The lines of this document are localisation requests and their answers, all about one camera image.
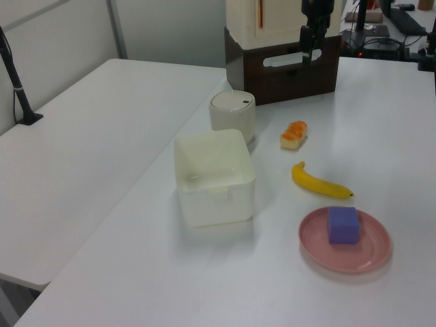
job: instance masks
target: sponge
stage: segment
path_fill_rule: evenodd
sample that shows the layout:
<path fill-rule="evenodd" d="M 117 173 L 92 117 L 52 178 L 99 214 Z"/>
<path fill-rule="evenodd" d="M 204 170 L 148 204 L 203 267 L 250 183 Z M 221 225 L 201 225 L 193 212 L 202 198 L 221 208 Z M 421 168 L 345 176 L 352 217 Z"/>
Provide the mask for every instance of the sponge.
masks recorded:
<path fill-rule="evenodd" d="M 356 244 L 359 239 L 359 220 L 356 208 L 329 207 L 327 232 L 329 243 Z"/>

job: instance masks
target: white canister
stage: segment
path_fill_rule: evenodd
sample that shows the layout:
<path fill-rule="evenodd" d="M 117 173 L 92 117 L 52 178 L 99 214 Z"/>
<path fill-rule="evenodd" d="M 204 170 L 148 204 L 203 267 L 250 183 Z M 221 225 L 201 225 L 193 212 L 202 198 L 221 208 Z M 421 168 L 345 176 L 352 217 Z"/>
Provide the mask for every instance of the white canister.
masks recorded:
<path fill-rule="evenodd" d="M 214 131 L 238 129 L 249 143 L 254 136 L 255 98 L 244 91 L 218 93 L 209 104 L 211 127 Z"/>

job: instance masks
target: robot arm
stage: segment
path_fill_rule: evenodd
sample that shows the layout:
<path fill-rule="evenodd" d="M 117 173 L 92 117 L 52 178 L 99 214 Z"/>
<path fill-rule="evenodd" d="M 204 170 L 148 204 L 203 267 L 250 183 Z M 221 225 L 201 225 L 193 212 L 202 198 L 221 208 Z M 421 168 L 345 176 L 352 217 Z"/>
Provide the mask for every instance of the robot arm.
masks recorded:
<path fill-rule="evenodd" d="M 307 24 L 300 30 L 303 65 L 310 65 L 313 49 L 322 47 L 333 9 L 334 0 L 301 1 L 301 12 L 307 17 Z"/>

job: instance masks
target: floor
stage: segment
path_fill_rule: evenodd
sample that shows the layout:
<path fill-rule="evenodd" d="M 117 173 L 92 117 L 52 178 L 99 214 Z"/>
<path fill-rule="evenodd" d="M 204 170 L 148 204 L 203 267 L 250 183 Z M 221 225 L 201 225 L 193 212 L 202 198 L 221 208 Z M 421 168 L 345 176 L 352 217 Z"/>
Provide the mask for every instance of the floor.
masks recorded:
<path fill-rule="evenodd" d="M 12 327 L 40 292 L 0 279 L 0 327 Z"/>

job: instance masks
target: bread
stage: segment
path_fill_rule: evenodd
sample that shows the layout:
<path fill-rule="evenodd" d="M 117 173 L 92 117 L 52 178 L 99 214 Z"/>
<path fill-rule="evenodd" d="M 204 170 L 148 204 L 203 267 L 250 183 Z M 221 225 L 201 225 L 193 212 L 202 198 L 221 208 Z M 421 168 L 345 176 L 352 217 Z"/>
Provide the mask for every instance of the bread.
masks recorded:
<path fill-rule="evenodd" d="M 307 134 L 307 124 L 304 121 L 294 121 L 287 126 L 287 129 L 280 135 L 282 148 L 295 150 Z"/>

